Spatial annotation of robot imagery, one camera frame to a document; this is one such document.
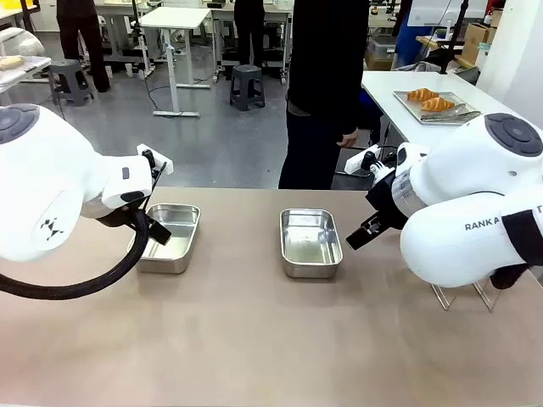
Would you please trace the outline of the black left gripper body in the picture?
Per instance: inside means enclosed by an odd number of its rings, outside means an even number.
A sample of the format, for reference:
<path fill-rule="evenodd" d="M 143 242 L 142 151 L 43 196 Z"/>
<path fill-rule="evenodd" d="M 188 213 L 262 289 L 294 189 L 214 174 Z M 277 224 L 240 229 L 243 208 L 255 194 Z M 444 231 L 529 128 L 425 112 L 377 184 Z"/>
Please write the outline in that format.
<path fill-rule="evenodd" d="M 107 227 L 127 226 L 137 228 L 138 225 L 143 225 L 149 228 L 149 217 L 143 210 L 143 205 L 147 203 L 146 198 L 139 198 L 130 203 L 126 203 L 118 209 L 114 209 L 109 214 L 97 218 L 97 221 Z"/>

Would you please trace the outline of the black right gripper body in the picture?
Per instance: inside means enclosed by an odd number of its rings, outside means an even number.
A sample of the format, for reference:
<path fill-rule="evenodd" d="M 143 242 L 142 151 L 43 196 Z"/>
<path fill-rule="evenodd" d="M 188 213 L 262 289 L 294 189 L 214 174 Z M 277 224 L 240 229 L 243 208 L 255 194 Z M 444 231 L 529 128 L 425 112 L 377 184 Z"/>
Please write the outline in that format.
<path fill-rule="evenodd" d="M 375 179 L 372 189 L 367 194 L 367 201 L 376 212 L 380 212 L 389 223 L 389 228 L 401 230 L 407 222 L 407 217 L 397 207 L 392 194 L 395 180 L 395 170 L 387 168 L 389 173 L 379 180 Z"/>

